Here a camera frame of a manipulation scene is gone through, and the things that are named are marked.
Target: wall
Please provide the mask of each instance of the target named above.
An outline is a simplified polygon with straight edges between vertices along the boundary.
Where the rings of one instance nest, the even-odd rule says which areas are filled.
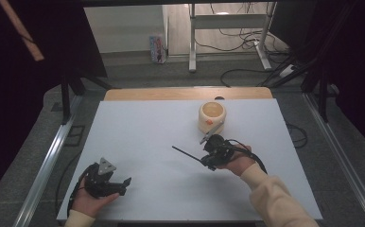
[[[165,36],[163,6],[86,8],[100,53],[149,50],[149,36]]]

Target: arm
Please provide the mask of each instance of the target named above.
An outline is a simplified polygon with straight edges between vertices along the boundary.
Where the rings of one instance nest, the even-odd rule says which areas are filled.
[[[232,161],[220,168],[230,169],[247,183],[252,190],[251,203],[268,226],[319,226],[291,197],[279,178],[268,176],[254,160],[244,154],[235,153]]]
[[[65,227],[89,227],[94,221],[100,209],[114,201],[119,197],[118,193],[112,194],[108,197],[96,199],[89,195],[83,188],[85,185],[85,178],[82,179],[79,186],[79,191],[70,210],[70,216],[65,222]]]

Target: beige sleeve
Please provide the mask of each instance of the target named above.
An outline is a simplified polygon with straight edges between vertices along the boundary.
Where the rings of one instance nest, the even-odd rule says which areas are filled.
[[[259,164],[247,168],[241,179],[251,188],[251,203],[269,227],[319,226],[291,197],[284,183],[277,177],[268,176]]]
[[[70,216],[64,227],[90,227],[95,219],[75,210],[70,210]]]

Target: hand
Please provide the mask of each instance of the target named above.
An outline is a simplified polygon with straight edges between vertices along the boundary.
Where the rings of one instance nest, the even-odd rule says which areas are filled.
[[[115,193],[101,199],[96,199],[83,188],[84,186],[85,178],[82,179],[81,184],[79,185],[80,190],[76,194],[72,209],[92,218],[96,217],[96,214],[103,206],[109,204],[120,196],[120,194]]]
[[[235,145],[235,146],[238,148],[244,148],[240,145]],[[240,177],[242,173],[245,171],[245,169],[252,166],[253,164],[255,164],[255,161],[250,157],[248,157],[248,155],[236,151],[233,154],[233,157],[228,164],[223,166],[218,166],[217,168],[227,168],[230,171],[232,171],[236,176]]]

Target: white desk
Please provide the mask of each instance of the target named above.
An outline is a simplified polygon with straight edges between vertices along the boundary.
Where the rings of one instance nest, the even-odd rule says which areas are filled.
[[[215,172],[179,153],[206,153],[198,109],[206,100],[103,101],[65,199],[81,172],[100,157],[117,166],[111,182],[132,177],[124,197],[98,219],[112,221],[254,221],[250,189],[228,170]],[[252,146],[270,175],[278,175],[316,219],[322,218],[275,99],[222,100],[224,138]],[[58,219],[66,219],[65,202]]]

